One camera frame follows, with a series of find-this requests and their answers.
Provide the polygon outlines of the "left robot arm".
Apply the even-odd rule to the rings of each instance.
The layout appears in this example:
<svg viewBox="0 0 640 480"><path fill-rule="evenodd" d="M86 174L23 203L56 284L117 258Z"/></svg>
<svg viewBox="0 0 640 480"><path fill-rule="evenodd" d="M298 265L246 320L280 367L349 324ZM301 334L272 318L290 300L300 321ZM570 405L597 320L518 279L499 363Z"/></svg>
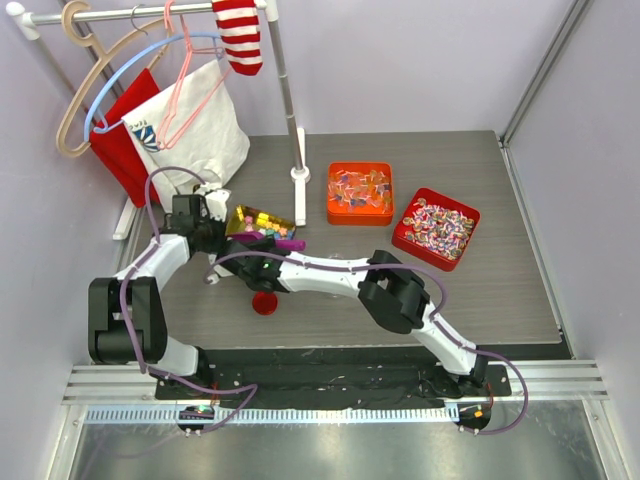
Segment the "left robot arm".
<svg viewBox="0 0 640 480"><path fill-rule="evenodd" d="M226 243L226 189L175 195L172 211L147 248L113 277L88 288L88 351L97 364L136 362L157 379L175 382L190 398L205 397L213 375L204 351L168 333L161 291L196 253L215 255Z"/></svg>

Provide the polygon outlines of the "purple plastic scoop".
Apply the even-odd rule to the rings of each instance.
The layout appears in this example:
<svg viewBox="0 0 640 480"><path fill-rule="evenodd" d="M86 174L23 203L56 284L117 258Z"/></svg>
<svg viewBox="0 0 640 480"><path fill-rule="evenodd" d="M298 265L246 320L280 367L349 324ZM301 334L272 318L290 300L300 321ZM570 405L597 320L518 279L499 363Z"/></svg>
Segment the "purple plastic scoop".
<svg viewBox="0 0 640 480"><path fill-rule="evenodd" d="M241 232L230 235L231 239L237 240L243 244L249 244L262 240L273 240L277 248L302 252L306 249L306 242L295 239L277 239L274 236L265 236L259 232Z"/></svg>

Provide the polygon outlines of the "orange candy box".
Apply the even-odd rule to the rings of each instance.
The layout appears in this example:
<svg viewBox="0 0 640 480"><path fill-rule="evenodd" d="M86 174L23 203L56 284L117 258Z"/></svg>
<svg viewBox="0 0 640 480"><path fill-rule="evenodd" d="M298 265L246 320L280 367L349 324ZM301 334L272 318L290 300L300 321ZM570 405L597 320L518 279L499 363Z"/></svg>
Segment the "orange candy box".
<svg viewBox="0 0 640 480"><path fill-rule="evenodd" d="M327 220L338 226L388 226L394 215L391 165L333 162L327 176Z"/></svg>

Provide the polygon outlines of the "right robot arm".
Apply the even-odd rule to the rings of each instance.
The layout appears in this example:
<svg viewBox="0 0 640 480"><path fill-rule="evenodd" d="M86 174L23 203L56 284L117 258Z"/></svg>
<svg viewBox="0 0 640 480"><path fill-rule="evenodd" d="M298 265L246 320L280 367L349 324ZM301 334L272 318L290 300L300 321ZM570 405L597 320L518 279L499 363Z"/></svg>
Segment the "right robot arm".
<svg viewBox="0 0 640 480"><path fill-rule="evenodd" d="M487 360L441 315L447 301L442 282L436 304L418 276L419 269L387 251L368 258L330 259L275 246L229 240L211 262L205 278L223 271L256 292L319 292L358 300L382 329L417 340L440 362L453 386L472 395L488 381Z"/></svg>

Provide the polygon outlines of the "gold tin of star candies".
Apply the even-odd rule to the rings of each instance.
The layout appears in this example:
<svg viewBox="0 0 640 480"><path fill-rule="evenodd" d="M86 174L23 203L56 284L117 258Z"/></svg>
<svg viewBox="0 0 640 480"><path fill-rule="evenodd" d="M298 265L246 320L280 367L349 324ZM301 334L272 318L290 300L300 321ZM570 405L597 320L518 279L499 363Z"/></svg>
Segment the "gold tin of star candies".
<svg viewBox="0 0 640 480"><path fill-rule="evenodd" d="M239 204L230 213L226 226L226 235L259 233L276 239L292 240L296 225L293 221L272 213Z"/></svg>

